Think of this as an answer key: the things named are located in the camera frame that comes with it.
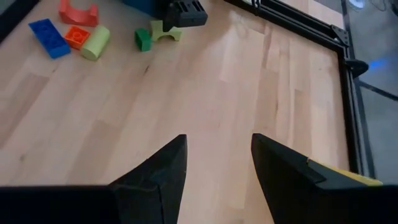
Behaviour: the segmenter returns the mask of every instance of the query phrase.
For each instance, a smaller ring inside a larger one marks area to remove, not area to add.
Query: wooden table
[[[179,223],[270,223],[253,132],[348,168],[334,52],[222,0],[201,0],[205,26],[140,53],[134,29],[150,18],[116,0],[96,2],[111,31],[97,62],[77,51],[50,60],[35,40],[27,24],[39,19],[66,32],[56,1],[39,3],[2,43],[1,185],[107,184],[185,133]],[[290,2],[343,24],[315,1]]]

